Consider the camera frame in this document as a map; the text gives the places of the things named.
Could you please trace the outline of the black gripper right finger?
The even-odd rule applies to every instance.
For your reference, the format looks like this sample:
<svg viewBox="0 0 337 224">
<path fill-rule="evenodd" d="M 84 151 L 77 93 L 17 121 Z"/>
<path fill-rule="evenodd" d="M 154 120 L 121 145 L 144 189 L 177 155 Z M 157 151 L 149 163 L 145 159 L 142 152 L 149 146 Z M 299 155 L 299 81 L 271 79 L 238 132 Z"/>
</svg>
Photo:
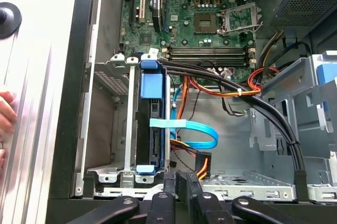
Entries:
<svg viewBox="0 0 337 224">
<path fill-rule="evenodd" d="M 191 223 L 235 223 L 231 213 L 226 211 L 218 197 L 204 192 L 194 172 L 177 171 L 175 194 L 187 204 Z M 293 223 L 294 219 L 281 211 L 247 196 L 232 200 L 232 213 L 253 223 Z"/>
</svg>

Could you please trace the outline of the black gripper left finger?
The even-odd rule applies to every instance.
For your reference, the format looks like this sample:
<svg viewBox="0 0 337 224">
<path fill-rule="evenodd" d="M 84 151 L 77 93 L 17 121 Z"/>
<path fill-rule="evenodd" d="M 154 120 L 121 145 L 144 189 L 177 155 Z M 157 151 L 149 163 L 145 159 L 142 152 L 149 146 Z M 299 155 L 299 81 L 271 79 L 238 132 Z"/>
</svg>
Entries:
<svg viewBox="0 0 337 224">
<path fill-rule="evenodd" d="M 137 199 L 122 196 L 91 212 L 91 223 L 174 223 L 175 222 L 175 177 L 169 172 L 164 175 L 164 189 L 153 195 L 151 208 L 139 213 Z"/>
</svg>

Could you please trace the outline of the person's hand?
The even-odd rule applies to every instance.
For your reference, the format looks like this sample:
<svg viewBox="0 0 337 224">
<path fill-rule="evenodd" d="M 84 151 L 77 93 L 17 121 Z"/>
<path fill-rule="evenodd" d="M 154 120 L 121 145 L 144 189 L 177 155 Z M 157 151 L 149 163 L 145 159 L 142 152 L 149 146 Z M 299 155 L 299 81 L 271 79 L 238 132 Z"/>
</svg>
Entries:
<svg viewBox="0 0 337 224">
<path fill-rule="evenodd" d="M 1 87 L 1 142 L 4 135 L 15 131 L 17 114 L 11 106 L 14 100 L 15 95 L 7 87 Z"/>
</svg>

